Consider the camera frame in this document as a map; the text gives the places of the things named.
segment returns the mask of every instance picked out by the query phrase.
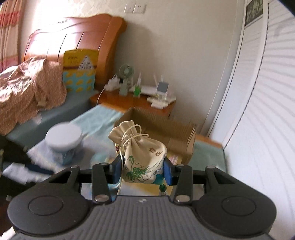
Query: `brown patterned blanket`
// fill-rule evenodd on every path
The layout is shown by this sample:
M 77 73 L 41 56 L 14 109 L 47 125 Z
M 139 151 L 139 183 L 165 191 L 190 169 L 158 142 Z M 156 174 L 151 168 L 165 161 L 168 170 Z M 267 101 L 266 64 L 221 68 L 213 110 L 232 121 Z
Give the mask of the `brown patterned blanket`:
M 17 123 L 35 117 L 40 109 L 65 102 L 62 65 L 46 58 L 24 61 L 6 78 L 0 78 L 0 134 L 8 134 Z

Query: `electrical outlet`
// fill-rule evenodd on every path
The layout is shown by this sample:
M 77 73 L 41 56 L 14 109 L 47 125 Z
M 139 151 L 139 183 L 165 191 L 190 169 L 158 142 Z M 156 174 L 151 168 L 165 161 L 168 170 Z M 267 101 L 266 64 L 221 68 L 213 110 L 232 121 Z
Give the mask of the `electrical outlet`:
M 144 14 L 145 13 L 145 8 L 146 8 L 146 4 L 140 4 L 140 3 L 137 3 L 134 7 L 134 13 L 141 13 L 141 14 Z
M 125 6 L 124 13 L 133 13 L 134 8 L 135 8 L 135 3 L 127 3 Z

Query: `red striped curtain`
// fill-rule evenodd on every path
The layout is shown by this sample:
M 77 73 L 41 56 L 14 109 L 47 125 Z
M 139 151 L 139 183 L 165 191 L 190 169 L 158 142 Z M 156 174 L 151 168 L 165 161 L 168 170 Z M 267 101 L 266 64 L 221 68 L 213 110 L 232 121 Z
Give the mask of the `red striped curtain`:
M 6 0 L 0 6 L 0 73 L 18 65 L 19 17 L 23 0 Z

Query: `white cord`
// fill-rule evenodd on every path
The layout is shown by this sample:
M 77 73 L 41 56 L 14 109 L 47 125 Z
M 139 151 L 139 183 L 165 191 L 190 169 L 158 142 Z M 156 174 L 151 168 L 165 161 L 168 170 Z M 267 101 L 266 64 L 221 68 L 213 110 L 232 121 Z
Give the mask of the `white cord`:
M 136 127 L 136 126 L 138 126 L 139 129 L 140 129 L 139 134 L 138 134 L 138 135 L 135 135 L 135 136 L 132 136 L 132 137 L 130 137 L 130 138 L 128 138 L 128 139 L 123 143 L 123 141 L 124 141 L 124 137 L 125 137 L 126 133 L 127 133 L 130 129 L 132 129 L 133 127 Z M 123 182 L 123 164 L 124 164 L 124 160 L 123 160 L 122 150 L 124 151 L 125 144 L 126 144 L 127 142 L 129 142 L 131 139 L 136 138 L 136 137 L 141 137 L 141 136 L 149 137 L 149 134 L 141 133 L 141 126 L 138 125 L 138 124 L 134 124 L 133 126 L 131 126 L 130 128 L 128 128 L 128 129 L 125 131 L 125 133 L 123 134 L 122 141 L 121 141 L 121 145 L 120 145 L 120 148 L 119 148 L 119 152 L 120 152 L 120 156 L 121 156 L 121 161 L 122 161 L 122 163 L 121 163 L 121 180 L 120 180 L 120 185 L 119 185 L 119 189 L 118 189 L 117 195 L 120 194 L 121 186 L 122 186 L 122 182 Z
M 96 101 L 96 106 L 98 105 L 98 100 L 99 100 L 99 98 L 100 98 L 100 95 L 98 96 L 98 99 L 97 99 L 97 101 Z

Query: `bed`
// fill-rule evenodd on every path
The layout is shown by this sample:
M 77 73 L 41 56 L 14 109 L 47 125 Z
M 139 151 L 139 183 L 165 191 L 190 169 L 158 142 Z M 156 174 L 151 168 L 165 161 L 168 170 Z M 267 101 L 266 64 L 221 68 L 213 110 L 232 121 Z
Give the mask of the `bed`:
M 63 53 L 71 49 L 98 49 L 95 89 L 101 90 L 113 76 L 114 56 L 119 35 L 126 30 L 123 18 L 109 14 L 92 17 L 67 17 L 36 30 L 30 35 L 23 61 L 32 56 L 43 56 L 49 60 L 63 62 Z M 91 108 L 89 98 L 96 91 L 68 93 L 65 103 L 49 111 L 41 112 L 41 117 L 17 125 L 7 137 L 13 141 L 33 147 L 46 135 L 53 125 L 71 121 Z

